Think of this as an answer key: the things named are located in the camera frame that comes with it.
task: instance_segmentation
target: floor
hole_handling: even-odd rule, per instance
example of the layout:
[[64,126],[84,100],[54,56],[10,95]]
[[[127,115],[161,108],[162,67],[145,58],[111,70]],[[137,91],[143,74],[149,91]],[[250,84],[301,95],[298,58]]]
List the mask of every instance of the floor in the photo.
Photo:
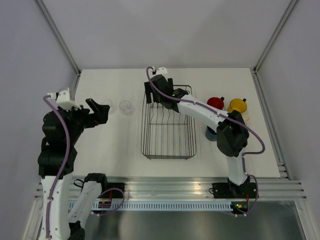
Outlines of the floor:
[[91,215],[85,240],[305,240],[294,204],[260,202],[247,217],[226,212],[123,211]]

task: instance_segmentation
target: cable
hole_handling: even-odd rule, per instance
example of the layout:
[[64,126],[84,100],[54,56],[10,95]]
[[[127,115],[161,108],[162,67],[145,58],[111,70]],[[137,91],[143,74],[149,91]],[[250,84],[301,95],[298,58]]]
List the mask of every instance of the cable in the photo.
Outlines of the cable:
[[249,206],[249,200],[250,200],[250,197],[249,197],[249,194],[246,192],[245,193],[246,194],[246,200],[245,200],[245,205],[247,205],[247,206]]
[[247,214],[247,211],[242,211],[242,210],[240,210],[239,208],[237,208],[237,210],[238,210],[239,212],[243,213],[243,215],[244,215],[244,214]]
[[[165,93],[163,93],[162,91],[160,91],[155,85],[154,83],[152,82],[150,76],[149,76],[149,70],[154,70],[153,67],[151,66],[148,66],[146,68],[146,76],[147,76],[147,79],[149,81],[149,83],[151,84],[152,88],[155,89],[159,94],[161,94],[163,97],[167,98],[167,99],[170,99],[170,100],[174,100],[174,101],[179,101],[179,102],[185,102],[185,103],[190,103],[190,104],[196,104],[196,105],[199,105],[211,112],[213,112],[214,114],[216,114],[217,116],[219,117],[222,117],[232,123],[235,123],[235,124],[238,124],[240,125],[241,127],[245,128],[246,130],[248,130],[250,133],[252,133],[256,139],[258,139],[258,141],[260,142],[261,146],[262,146],[262,149],[260,151],[247,151],[247,152],[244,152],[242,154],[242,169],[243,169],[243,172],[246,176],[248,177],[252,177],[254,179],[254,182],[256,184],[256,195],[255,195],[255,200],[254,200],[254,203],[251,207],[251,209],[248,210],[247,214],[250,213],[252,211],[252,209],[256,206],[256,202],[258,200],[258,194],[259,194],[259,189],[258,189],[258,181],[257,181],[257,178],[252,175],[252,174],[248,174],[247,171],[246,171],[246,163],[245,163],[245,158],[244,156],[245,155],[259,155],[259,154],[262,154],[265,150],[266,150],[266,146],[265,146],[265,143],[264,141],[259,137],[259,135],[257,133],[255,133],[250,127],[246,126],[245,124],[243,124],[242,122],[239,122],[237,120],[234,120],[228,116],[225,116],[223,114],[220,114],[218,113],[216,110],[212,109],[211,107],[205,105],[205,104],[202,104],[201,102],[193,102],[191,100],[186,100],[186,99],[180,99],[180,98],[176,98],[176,97],[172,97],[172,96],[168,96],[166,95]],[[237,216],[246,216],[246,214],[238,214]]]
[[124,202],[125,202],[125,193],[120,189],[120,188],[117,188],[117,187],[112,187],[112,188],[109,188],[108,190],[105,190],[104,192],[102,192],[100,194],[100,196],[104,195],[105,193],[109,192],[109,191],[112,191],[112,190],[116,190],[118,192],[120,192],[122,194],[122,201],[121,203],[119,204],[119,206],[117,206],[115,209],[113,209],[112,211],[108,211],[108,212],[104,212],[104,213],[94,213],[92,212],[93,215],[97,215],[98,217],[102,217],[102,216],[106,216],[106,215],[109,215],[109,214],[112,214],[114,213],[115,211],[117,211],[118,209],[120,209],[123,205],[124,205]]
[[58,182],[58,180],[59,180],[59,178],[60,178],[60,176],[66,166],[66,163],[68,161],[69,151],[70,151],[70,136],[69,136],[68,127],[67,127],[63,117],[58,112],[58,110],[55,109],[55,107],[47,100],[50,97],[51,97],[50,95],[44,96],[43,101],[52,109],[52,111],[55,113],[55,115],[57,116],[57,118],[59,119],[59,121],[61,122],[61,124],[63,126],[64,132],[65,132],[65,139],[66,139],[66,149],[65,149],[65,155],[64,155],[63,162],[61,164],[61,167],[59,168],[58,174],[55,176],[55,179],[53,181],[52,187],[49,192],[49,197],[48,197],[49,202],[46,205],[45,237],[47,239],[50,239],[50,210],[51,210],[51,202],[54,200],[52,196],[54,195],[54,191],[55,191],[57,182]]
[[109,193],[109,202],[112,202],[112,191]]
[[[76,181],[81,182],[81,183],[82,183],[82,185],[80,186],[80,185],[76,184]],[[79,179],[79,178],[73,181],[73,185],[75,185],[75,186],[76,186],[76,187],[78,187],[78,188],[81,188],[81,190],[84,188],[84,184],[85,184],[85,182],[84,182],[84,181],[82,181],[82,180],[81,180],[81,179]]]
[[211,193],[212,195],[214,195],[214,189],[213,189],[212,187],[210,187],[210,188],[208,189],[208,192]]

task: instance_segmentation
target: metal rail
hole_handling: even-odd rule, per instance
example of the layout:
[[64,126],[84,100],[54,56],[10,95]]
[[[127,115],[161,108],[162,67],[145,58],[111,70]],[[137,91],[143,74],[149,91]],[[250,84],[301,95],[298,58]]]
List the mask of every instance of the metal rail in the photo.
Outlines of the metal rail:
[[299,2],[299,0],[291,0],[290,3],[288,4],[284,14],[282,15],[278,25],[276,26],[274,32],[272,33],[271,38],[269,39],[268,43],[266,44],[258,62],[256,63],[256,65],[254,67],[254,69],[256,71],[258,71],[261,68],[266,56],[268,55],[270,49],[272,48],[273,44],[277,40],[279,34],[281,33],[282,29],[284,28],[286,22],[288,21],[289,17],[291,16],[292,12],[294,11],[298,2]]
[[[280,166],[283,175],[286,170]],[[84,179],[84,176],[74,176],[70,183],[69,200],[75,200],[81,189],[73,185],[75,179]],[[211,177],[108,177],[110,183],[125,183],[125,198],[129,201],[204,201],[225,202],[242,201],[243,199],[214,199],[209,193],[212,183],[225,183],[226,178]],[[300,181],[281,179],[258,178],[259,201],[305,201],[306,194]],[[43,197],[42,185],[36,191],[36,199]]]
[[283,166],[285,167],[285,170],[287,172],[287,177],[289,179],[291,179],[290,169],[288,169],[288,166],[285,163],[285,157],[284,157],[284,153],[282,151],[278,131],[275,127],[275,123],[274,123],[274,119],[273,119],[271,111],[270,111],[270,107],[267,104],[266,95],[263,90],[263,86],[261,84],[261,78],[260,78],[259,72],[252,70],[251,73],[252,73],[253,83],[255,86],[255,90],[257,92],[257,96],[258,96],[260,106],[262,109],[262,114],[263,114],[263,117],[265,120],[266,128],[267,128],[269,136],[270,136],[272,148],[274,150],[276,159],[278,160],[279,163],[283,164]]
[[68,49],[68,46],[66,42],[64,41],[61,33],[59,32],[52,16],[50,15],[50,12],[47,9],[46,4],[43,2],[43,0],[33,0],[36,6],[38,7],[39,11],[41,12],[44,20],[48,24],[48,27],[52,31],[55,39],[57,40],[59,46],[61,47],[62,51],[64,52],[65,56],[69,60],[73,70],[75,71],[75,74],[77,76],[80,75],[81,70],[79,69],[78,65],[76,64],[76,61],[74,60],[73,56],[71,55],[71,52]]

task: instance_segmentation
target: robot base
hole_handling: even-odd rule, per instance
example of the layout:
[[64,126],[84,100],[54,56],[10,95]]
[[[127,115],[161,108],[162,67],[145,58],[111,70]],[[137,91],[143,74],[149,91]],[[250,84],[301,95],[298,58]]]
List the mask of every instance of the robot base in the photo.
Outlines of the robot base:
[[255,199],[257,186],[254,182],[250,182],[250,178],[240,186],[228,182],[216,182],[212,184],[213,196],[215,199],[246,199],[247,194],[250,199]]

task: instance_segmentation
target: blue cup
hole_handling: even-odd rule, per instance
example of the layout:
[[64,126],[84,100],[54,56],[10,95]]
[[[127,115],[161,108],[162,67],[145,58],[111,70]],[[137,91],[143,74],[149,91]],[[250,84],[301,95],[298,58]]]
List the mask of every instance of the blue cup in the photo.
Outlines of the blue cup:
[[210,127],[206,127],[205,136],[209,141],[216,142],[217,141],[217,133]]

